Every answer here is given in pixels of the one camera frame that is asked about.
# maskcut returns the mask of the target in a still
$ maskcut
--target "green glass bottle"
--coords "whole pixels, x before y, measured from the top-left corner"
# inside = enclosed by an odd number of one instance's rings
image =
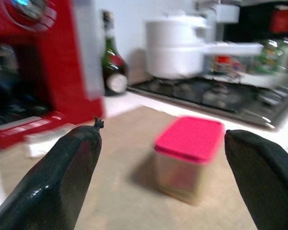
[[[113,96],[126,92],[128,86],[128,67],[119,55],[114,39],[113,14],[102,11],[105,29],[106,48],[102,57],[102,76],[105,96]]]

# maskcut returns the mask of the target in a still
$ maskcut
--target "plastic food container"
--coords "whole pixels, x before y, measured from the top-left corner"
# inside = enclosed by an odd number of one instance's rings
[[[178,118],[156,140],[157,182],[162,192],[195,205],[204,192],[207,166],[224,142],[224,125]]]

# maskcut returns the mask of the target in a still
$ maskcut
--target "kitchen counter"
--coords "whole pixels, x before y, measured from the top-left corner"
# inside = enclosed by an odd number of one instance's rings
[[[207,113],[194,108],[180,106],[149,97],[144,97],[131,92],[127,92],[124,95],[107,97],[105,99],[107,117],[112,117],[124,113],[125,111],[132,110],[139,106],[147,106],[174,116],[190,115],[200,118],[217,120],[225,125],[225,129],[244,129],[253,132],[281,145],[288,152],[288,112],[286,118],[276,130],[269,130],[238,120],[229,119],[224,116]]]

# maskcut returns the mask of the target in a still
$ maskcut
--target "stovetop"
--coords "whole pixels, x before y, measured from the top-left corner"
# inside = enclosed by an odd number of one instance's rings
[[[288,89],[273,90],[204,78],[152,79],[130,91],[275,129],[288,111]]]

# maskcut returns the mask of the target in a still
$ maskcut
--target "white wall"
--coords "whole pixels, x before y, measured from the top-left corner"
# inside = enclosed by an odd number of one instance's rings
[[[144,21],[160,16],[164,10],[192,10],[193,0],[95,0],[95,17],[98,25],[100,55],[104,51],[101,9],[114,14],[116,46],[131,72],[130,76],[143,75],[145,30]]]

